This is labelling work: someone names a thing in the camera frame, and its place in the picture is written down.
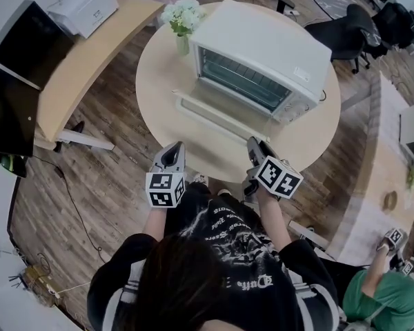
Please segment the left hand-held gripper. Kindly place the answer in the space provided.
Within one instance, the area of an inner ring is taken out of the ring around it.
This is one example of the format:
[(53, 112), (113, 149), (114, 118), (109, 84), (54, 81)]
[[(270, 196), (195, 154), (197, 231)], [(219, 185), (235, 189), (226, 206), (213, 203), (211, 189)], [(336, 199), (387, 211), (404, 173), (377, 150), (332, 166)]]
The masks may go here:
[[(146, 173), (146, 195), (152, 208), (176, 208), (186, 191), (186, 147), (174, 142), (161, 149), (153, 160), (154, 167)], [(177, 164), (177, 171), (162, 168)]]

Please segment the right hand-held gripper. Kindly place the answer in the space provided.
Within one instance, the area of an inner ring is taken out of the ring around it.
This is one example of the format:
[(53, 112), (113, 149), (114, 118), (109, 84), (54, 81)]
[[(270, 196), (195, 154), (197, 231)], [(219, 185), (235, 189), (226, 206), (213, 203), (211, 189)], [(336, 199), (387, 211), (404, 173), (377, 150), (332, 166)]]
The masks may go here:
[(279, 156), (265, 141), (255, 137), (247, 140), (247, 151), (253, 168), (247, 171), (243, 182), (245, 201), (255, 201), (256, 191), (265, 188), (277, 199), (290, 199), (303, 181), (303, 176)]

